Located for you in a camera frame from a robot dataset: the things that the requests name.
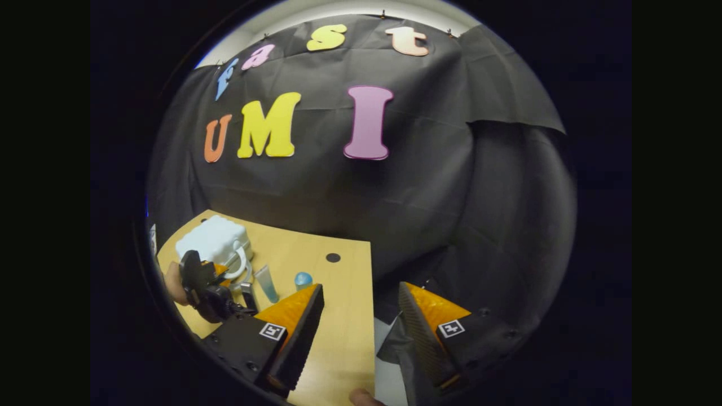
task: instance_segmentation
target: white wall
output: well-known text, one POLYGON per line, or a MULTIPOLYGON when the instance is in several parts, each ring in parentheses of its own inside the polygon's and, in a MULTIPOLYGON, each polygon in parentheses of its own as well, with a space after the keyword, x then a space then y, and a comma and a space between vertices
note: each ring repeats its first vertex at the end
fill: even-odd
POLYGON ((449 28, 461 35, 480 24, 471 15, 440 0, 363 1, 363 0, 287 0, 256 15, 221 40, 196 66, 223 64, 264 33, 277 33, 293 25, 322 17, 343 14, 381 14, 421 22, 439 30, 449 28))

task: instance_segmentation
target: wooden table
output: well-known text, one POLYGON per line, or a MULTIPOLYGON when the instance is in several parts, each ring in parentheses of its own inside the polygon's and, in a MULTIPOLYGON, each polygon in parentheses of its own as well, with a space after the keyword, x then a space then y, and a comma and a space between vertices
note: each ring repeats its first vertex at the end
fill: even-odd
MULTIPOLYGON (((281 300, 296 291, 293 278, 298 272, 308 272, 314 282, 323 284, 326 305, 306 365, 288 401, 298 406, 338 406, 350 405, 348 394, 354 388, 373 394, 371 244, 282 230, 207 210, 176 231, 160 249, 158 262, 164 274, 171 261, 180 261, 176 241, 213 215, 246 228, 254 252, 253 270, 269 265, 281 300), (328 262, 326 255, 331 253, 340 255, 341 260, 328 262)), ((257 283, 253 291, 259 310, 271 305, 257 283)), ((235 299, 243 303, 240 295, 235 299)), ((220 325, 207 322, 190 306, 176 306, 200 338, 220 325)))

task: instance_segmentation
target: finger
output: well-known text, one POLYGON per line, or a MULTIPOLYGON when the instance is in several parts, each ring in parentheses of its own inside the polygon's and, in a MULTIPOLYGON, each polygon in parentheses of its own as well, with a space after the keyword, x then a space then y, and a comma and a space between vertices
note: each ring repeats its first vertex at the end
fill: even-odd
POLYGON ((357 388, 349 393, 349 400, 354 406, 385 406, 371 396, 366 389, 357 388))
POLYGON ((168 265, 168 271, 163 276, 165 289, 176 303, 187 306, 188 299, 186 298, 186 292, 183 290, 183 284, 181 283, 180 278, 181 270, 178 263, 171 262, 170 265, 168 265))

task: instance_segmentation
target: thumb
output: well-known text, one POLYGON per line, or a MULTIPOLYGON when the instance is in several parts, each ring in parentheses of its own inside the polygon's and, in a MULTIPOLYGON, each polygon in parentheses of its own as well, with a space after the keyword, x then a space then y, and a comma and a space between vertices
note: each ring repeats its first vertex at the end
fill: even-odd
POLYGON ((371 396, 366 389, 357 388, 349 393, 349 400, 354 406, 385 406, 371 396))

